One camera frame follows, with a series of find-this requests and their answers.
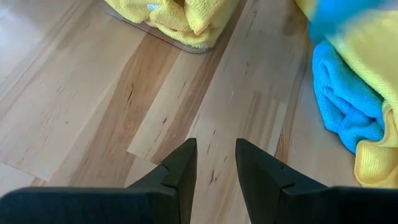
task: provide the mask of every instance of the wooden floor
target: wooden floor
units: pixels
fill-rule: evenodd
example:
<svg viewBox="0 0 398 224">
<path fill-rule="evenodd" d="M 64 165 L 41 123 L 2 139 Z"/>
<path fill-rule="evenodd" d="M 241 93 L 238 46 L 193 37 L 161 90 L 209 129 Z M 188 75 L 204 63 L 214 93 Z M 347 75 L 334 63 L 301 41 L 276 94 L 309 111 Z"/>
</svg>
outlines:
<svg viewBox="0 0 398 224">
<path fill-rule="evenodd" d="M 0 194 L 124 187 L 198 141 L 192 223 L 249 223 L 234 159 L 246 138 L 327 185 L 358 185 L 323 127 L 304 15 L 242 0 L 210 52 L 182 52 L 90 0 L 0 0 Z"/>
</svg>

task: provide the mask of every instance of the yellow cloth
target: yellow cloth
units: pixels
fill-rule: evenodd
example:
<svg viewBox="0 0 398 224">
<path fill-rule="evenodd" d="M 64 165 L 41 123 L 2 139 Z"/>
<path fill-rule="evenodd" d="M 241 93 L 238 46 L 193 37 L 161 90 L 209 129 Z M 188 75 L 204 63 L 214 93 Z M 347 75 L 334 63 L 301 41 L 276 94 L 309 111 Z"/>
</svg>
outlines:
<svg viewBox="0 0 398 224">
<path fill-rule="evenodd" d="M 196 48 L 214 46 L 238 0 L 105 0 L 133 23 L 146 22 L 167 36 Z"/>
<path fill-rule="evenodd" d="M 297 0 L 311 19 L 316 0 Z M 398 11 L 371 11 L 328 38 L 347 64 L 385 99 L 386 132 L 379 142 L 361 141 L 354 173 L 364 187 L 398 188 Z"/>
</svg>

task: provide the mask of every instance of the yellow microfiber towel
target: yellow microfiber towel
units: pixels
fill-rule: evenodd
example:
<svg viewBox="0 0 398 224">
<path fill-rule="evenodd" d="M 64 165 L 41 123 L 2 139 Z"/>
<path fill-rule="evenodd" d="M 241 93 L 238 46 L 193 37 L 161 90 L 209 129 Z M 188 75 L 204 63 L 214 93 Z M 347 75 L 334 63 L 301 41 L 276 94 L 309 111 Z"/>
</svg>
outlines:
<svg viewBox="0 0 398 224">
<path fill-rule="evenodd" d="M 311 20 L 316 0 L 297 0 Z M 373 10 L 328 38 L 347 64 L 385 99 L 384 137 L 360 141 L 354 173 L 364 187 L 398 188 L 398 11 Z"/>
<path fill-rule="evenodd" d="M 105 0 L 133 23 L 146 22 L 167 36 L 195 48 L 213 47 L 238 0 Z"/>
</svg>

